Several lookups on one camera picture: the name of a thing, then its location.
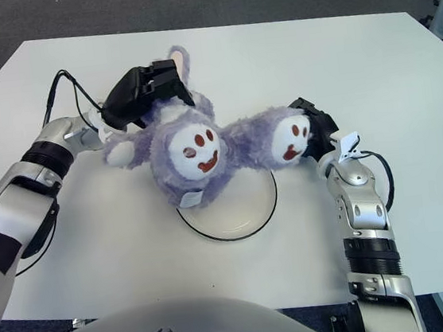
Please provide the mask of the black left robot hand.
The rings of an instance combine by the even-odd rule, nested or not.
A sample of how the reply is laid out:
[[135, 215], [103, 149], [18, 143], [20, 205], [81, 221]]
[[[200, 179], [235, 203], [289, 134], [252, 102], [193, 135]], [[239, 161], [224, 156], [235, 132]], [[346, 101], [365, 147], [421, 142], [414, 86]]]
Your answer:
[[103, 103], [101, 117], [115, 129], [125, 130], [130, 123], [142, 129], [146, 127], [142, 117], [153, 103], [173, 97], [194, 106], [174, 61], [154, 61], [151, 66], [133, 67], [120, 79]]

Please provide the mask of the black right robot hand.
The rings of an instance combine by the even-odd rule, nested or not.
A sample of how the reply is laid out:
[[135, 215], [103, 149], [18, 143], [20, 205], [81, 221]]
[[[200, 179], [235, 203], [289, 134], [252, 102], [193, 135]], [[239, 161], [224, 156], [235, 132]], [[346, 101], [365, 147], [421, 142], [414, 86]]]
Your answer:
[[330, 136], [339, 130], [333, 118], [324, 111], [315, 107], [315, 104], [301, 98], [289, 105], [294, 109], [301, 109], [309, 119], [310, 136], [308, 146], [302, 157], [311, 157], [319, 161], [321, 157], [332, 152], [335, 147], [331, 144]]

